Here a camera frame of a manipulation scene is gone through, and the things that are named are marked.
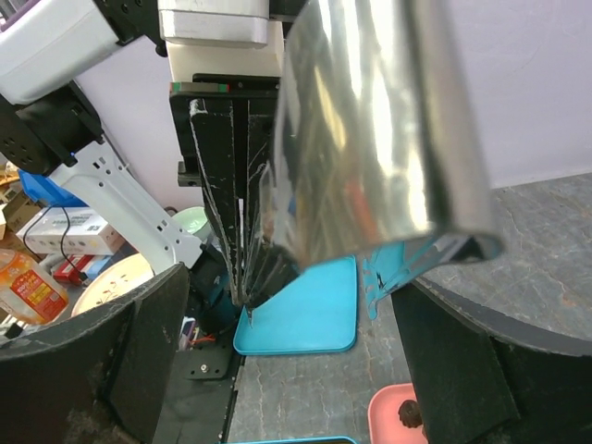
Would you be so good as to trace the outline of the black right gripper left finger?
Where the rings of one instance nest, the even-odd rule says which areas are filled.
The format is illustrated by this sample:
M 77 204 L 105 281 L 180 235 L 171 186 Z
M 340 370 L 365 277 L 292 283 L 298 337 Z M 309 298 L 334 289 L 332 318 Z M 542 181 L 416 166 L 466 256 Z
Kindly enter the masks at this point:
M 149 443 L 189 295 L 185 265 L 1 346 L 4 443 Z

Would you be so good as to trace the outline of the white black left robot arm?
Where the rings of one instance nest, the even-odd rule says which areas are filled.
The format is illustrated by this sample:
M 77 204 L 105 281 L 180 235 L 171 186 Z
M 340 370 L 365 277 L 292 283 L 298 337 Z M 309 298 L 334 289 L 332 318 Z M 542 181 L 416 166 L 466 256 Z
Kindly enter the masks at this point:
M 201 188 L 232 301 L 252 310 L 299 275 L 259 212 L 284 39 L 301 1 L 5 1 L 1 151 L 106 219 L 154 272 L 207 254 L 117 159 L 75 79 L 141 37 L 171 68 L 179 178 Z

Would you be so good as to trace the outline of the pink chocolate tray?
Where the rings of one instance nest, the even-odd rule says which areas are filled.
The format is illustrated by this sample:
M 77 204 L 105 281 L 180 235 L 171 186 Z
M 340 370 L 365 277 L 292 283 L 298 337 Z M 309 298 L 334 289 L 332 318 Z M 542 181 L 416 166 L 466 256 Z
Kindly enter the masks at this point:
M 400 420 L 399 409 L 408 400 L 416 400 L 411 383 L 385 386 L 373 396 L 367 409 L 372 444 L 427 443 L 421 425 L 410 428 Z

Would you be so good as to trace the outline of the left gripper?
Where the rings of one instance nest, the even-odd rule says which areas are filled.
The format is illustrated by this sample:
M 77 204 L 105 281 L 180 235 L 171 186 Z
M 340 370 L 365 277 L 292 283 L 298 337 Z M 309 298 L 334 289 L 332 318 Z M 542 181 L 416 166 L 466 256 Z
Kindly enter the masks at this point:
M 278 77 L 195 74 L 170 84 L 181 187 L 203 187 L 235 305 L 248 316 L 300 275 L 274 234 L 272 129 Z M 244 271 L 236 184 L 246 185 Z

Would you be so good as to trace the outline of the metal tongs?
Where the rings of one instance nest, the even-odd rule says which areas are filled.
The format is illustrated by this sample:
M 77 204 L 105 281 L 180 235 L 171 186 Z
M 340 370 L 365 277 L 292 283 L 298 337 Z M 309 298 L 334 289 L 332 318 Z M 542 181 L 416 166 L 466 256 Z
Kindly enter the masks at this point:
M 310 1 L 285 47 L 268 196 L 300 269 L 356 255 L 366 310 L 503 243 L 445 1 Z

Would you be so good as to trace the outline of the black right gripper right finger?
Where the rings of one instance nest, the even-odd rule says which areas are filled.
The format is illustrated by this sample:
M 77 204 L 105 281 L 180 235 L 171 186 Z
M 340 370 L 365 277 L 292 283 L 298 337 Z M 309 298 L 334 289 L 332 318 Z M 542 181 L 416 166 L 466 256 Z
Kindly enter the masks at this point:
M 429 442 L 590 442 L 590 340 L 432 282 L 391 300 Z

